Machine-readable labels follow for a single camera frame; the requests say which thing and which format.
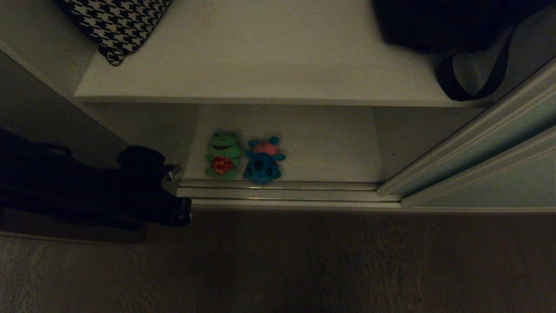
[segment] floor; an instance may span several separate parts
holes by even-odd
[[[0,238],[0,311],[556,312],[556,216],[197,213],[147,243]]]

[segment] stuffed toy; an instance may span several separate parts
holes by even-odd
[[[278,153],[278,137],[272,137],[267,142],[249,141],[251,150],[245,150],[245,156],[249,159],[243,178],[264,185],[274,179],[280,178],[282,173],[278,168],[277,161],[283,161],[286,156]]]
[[[240,156],[241,147],[237,135],[216,132],[208,144],[206,160],[210,162],[210,167],[205,173],[218,179],[235,178]]]

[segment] white shelf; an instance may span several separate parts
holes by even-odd
[[[207,145],[215,130],[251,139],[280,138],[283,182],[376,183],[384,173],[371,107],[202,105],[185,164],[184,180],[209,179]],[[241,158],[236,180],[242,180]]]
[[[369,0],[176,0],[113,67],[96,53],[83,102],[470,106],[431,56],[383,42]]]

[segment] black handbag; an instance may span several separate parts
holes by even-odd
[[[553,3],[556,0],[374,0],[386,42],[447,55],[436,78],[444,92],[458,101],[481,99],[500,87],[516,26]],[[454,57],[462,51],[486,50],[509,27],[512,32],[485,85],[475,95],[467,93],[456,78]]]

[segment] houndstooth pattern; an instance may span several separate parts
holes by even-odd
[[[112,65],[139,49],[172,0],[55,0]]]

